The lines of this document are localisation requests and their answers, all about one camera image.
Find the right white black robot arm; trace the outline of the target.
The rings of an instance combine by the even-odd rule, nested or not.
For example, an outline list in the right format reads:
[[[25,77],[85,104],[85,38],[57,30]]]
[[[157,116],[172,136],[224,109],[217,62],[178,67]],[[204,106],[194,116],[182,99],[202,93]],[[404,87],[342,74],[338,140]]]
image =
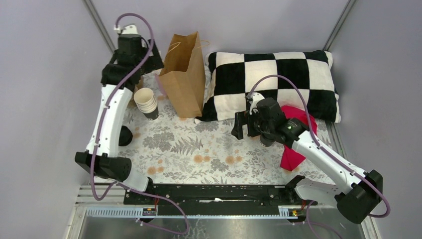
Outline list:
[[[330,205],[350,222],[360,224],[382,201],[383,177],[378,171],[367,172],[341,157],[300,119],[287,118],[274,99],[261,98],[250,110],[235,113],[231,134],[238,140],[243,139],[244,125],[249,137],[259,136],[265,146],[283,144],[311,161],[334,182],[297,178],[285,192],[288,203],[298,205],[311,200]]]

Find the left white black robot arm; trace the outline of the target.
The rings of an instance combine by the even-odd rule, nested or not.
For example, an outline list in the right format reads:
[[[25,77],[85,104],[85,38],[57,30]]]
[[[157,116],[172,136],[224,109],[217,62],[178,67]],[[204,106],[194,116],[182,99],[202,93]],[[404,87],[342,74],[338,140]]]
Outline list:
[[[135,192],[144,205],[154,200],[151,179],[132,168],[129,158],[119,156],[119,147],[133,139],[130,129],[123,125],[123,117],[135,86],[144,74],[163,67],[156,46],[148,58],[151,40],[136,33],[121,34],[118,49],[102,70],[101,104],[95,129],[84,152],[77,152],[75,162],[93,176],[112,179]]]

